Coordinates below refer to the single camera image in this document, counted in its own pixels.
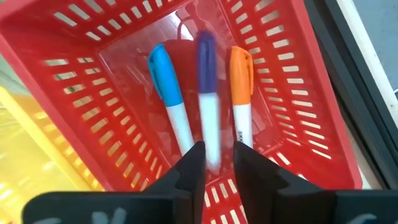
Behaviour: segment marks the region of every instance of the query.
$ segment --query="floor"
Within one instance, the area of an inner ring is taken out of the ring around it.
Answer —
[[[353,0],[392,88],[398,88],[398,1]]]

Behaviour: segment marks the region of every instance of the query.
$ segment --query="purple marker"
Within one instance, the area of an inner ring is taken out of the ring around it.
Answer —
[[[220,106],[215,40],[210,32],[199,32],[197,54],[198,97],[206,163],[207,168],[217,174],[221,165]]]

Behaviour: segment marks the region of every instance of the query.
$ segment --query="red plastic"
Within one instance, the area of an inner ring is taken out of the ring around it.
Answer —
[[[246,222],[231,164],[232,45],[249,50],[255,63],[254,148],[324,188],[361,188],[302,1],[92,2],[5,1],[0,51],[106,189],[142,190],[180,158],[146,64],[156,44],[170,54],[194,138],[201,139],[193,41],[201,29],[217,39],[223,138],[221,174],[208,174],[205,223]],[[55,78],[60,73],[69,74]]]

